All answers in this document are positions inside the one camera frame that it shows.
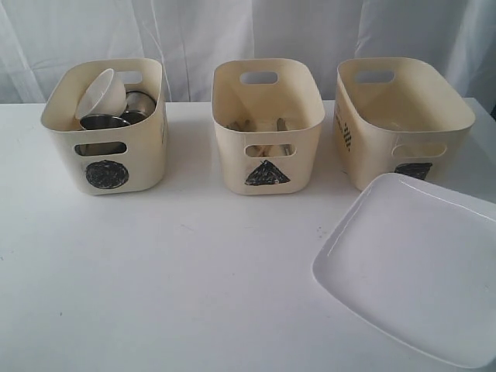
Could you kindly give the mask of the small steel cup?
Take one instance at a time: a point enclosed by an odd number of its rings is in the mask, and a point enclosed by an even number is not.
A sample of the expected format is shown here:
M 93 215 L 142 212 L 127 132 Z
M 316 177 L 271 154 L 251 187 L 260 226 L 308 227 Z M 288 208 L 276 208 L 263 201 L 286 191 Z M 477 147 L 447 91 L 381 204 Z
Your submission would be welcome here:
M 141 91 L 126 92 L 126 109 L 120 117 L 130 125 L 142 122 L 151 116 L 156 108 L 156 101 Z

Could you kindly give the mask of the large steel cup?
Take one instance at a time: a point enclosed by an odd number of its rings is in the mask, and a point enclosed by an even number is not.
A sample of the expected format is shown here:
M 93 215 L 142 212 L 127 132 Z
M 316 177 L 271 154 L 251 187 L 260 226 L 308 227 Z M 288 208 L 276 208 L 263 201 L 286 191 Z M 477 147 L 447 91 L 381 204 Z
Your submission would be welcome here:
M 106 114 L 94 114 L 83 117 L 80 120 L 80 125 L 86 130 L 98 130 L 127 127 L 130 123 L 121 117 Z M 126 144 L 122 142 L 111 142 L 80 144 L 74 149 L 78 155 L 90 157 L 125 153 L 127 147 Z

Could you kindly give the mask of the white plastic bowl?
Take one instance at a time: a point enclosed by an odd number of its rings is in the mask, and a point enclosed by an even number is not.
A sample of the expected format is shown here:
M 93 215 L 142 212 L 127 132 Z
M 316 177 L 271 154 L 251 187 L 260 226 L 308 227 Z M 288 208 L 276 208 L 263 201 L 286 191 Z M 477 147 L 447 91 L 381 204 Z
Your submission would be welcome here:
M 114 69 L 108 68 L 90 83 L 78 102 L 76 119 L 88 115 L 120 116 L 126 109 L 126 89 Z

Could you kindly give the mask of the white rectangular plate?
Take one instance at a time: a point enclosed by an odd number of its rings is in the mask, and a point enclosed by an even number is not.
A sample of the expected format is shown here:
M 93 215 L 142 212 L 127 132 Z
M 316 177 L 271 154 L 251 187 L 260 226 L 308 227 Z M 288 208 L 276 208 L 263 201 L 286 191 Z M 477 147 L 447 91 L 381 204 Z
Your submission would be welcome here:
M 315 258 L 353 314 L 444 363 L 495 358 L 495 206 L 401 174 L 373 180 Z

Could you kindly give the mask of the dark wooden chopstick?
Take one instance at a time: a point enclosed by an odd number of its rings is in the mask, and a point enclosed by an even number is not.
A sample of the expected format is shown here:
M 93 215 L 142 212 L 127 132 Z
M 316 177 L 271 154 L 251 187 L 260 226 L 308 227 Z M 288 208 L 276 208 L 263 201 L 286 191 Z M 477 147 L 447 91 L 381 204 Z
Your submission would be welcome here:
M 281 154 L 281 149 L 276 145 L 251 145 L 246 148 L 248 157 L 276 157 Z

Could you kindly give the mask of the steel spoon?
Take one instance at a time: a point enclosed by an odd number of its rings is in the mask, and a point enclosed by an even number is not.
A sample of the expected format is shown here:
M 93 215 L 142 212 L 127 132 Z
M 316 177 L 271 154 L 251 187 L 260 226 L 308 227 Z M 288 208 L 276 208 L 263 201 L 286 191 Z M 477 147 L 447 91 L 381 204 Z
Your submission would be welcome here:
M 249 119 L 242 122 L 231 122 L 226 126 L 227 129 L 238 131 L 238 132 L 250 132 L 252 130 L 252 125 Z

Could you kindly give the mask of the steel knife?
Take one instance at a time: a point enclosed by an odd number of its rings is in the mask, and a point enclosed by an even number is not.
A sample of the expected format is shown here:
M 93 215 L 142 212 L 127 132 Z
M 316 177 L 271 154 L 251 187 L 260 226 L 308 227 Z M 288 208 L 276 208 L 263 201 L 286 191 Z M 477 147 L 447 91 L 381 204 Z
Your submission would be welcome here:
M 283 118 L 278 118 L 276 121 L 276 127 L 278 132 L 288 131 L 286 121 Z

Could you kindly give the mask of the cream bin with triangle mark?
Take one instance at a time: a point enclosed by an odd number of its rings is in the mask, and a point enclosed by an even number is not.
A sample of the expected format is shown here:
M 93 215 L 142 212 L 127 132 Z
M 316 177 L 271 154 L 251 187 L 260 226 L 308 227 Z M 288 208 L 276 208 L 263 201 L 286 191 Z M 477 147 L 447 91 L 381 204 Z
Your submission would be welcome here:
M 240 195 L 300 191 L 309 182 L 326 116 L 311 71 L 284 59 L 232 60 L 219 65 L 212 79 L 212 120 L 225 185 Z M 288 131 L 278 132 L 283 118 Z M 250 132 L 227 129 L 249 119 Z M 248 157 L 251 145 L 291 144 L 294 153 Z

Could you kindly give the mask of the cream bin with circle mark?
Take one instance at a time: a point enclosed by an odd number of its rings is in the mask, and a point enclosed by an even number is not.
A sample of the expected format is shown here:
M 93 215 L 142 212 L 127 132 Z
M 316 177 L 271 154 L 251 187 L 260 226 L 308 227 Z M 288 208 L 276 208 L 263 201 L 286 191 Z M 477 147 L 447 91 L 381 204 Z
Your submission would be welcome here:
M 75 117 L 84 91 L 107 68 L 137 71 L 142 79 L 126 89 L 151 96 L 156 108 L 130 126 L 85 130 Z M 94 60 L 68 70 L 49 97 L 41 124 L 78 189 L 90 195 L 142 191 L 164 177 L 168 124 L 163 65 L 149 58 Z

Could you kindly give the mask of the white backdrop curtain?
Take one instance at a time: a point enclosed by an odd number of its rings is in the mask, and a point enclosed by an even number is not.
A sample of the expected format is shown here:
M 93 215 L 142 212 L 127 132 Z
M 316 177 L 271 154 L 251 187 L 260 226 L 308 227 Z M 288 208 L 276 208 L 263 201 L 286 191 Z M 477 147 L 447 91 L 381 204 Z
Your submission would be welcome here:
M 173 102 L 210 98 L 229 60 L 306 64 L 332 99 L 351 58 L 423 60 L 464 97 L 495 105 L 493 1 L 3 1 L 1 100 L 42 103 L 90 60 L 147 57 Z

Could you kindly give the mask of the cream bin with square mark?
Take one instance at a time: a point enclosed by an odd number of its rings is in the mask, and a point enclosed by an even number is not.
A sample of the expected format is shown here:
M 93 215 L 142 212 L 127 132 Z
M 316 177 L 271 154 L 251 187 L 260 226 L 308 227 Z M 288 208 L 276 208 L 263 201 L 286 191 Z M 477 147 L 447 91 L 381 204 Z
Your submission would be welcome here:
M 333 120 L 345 172 L 363 190 L 386 173 L 436 179 L 454 158 L 475 114 L 430 64 L 376 57 L 337 67 Z

